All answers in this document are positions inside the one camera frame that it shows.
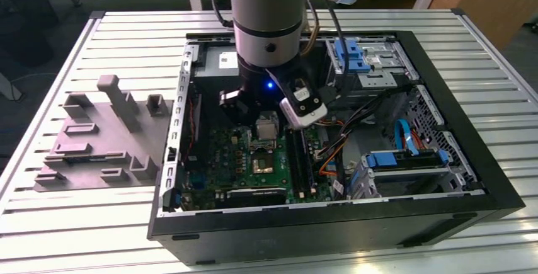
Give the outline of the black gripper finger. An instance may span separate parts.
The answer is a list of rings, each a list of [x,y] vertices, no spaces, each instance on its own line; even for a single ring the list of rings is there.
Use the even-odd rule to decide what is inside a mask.
[[[240,89],[218,92],[218,107],[234,125],[249,126],[253,123],[253,113],[246,98],[246,93]]]

